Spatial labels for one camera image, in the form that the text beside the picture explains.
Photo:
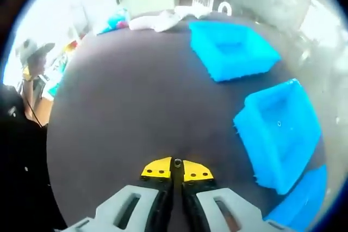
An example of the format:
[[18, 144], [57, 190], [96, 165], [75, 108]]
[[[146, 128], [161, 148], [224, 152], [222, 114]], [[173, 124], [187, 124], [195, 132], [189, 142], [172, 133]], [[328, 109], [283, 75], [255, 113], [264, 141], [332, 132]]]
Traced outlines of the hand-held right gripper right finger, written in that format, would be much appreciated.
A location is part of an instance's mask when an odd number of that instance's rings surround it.
[[227, 187], [220, 187], [202, 164], [184, 160], [182, 200], [191, 231], [293, 231], [263, 220], [256, 206]]

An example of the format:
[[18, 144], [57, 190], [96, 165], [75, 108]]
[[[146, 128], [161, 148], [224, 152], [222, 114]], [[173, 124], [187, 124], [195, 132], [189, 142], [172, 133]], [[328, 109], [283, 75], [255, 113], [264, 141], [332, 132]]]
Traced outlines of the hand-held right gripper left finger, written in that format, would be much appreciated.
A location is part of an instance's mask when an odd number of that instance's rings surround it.
[[126, 185], [65, 231], [167, 231], [173, 208], [171, 157], [147, 164], [137, 184]]

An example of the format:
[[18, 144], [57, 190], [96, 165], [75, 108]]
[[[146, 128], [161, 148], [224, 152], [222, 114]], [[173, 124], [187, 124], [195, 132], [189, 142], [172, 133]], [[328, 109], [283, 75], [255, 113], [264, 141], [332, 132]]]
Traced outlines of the person's left hand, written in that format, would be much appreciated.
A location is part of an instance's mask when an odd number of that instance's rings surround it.
[[27, 70], [23, 72], [26, 81], [31, 81], [45, 70], [46, 54], [34, 54], [28, 59]]

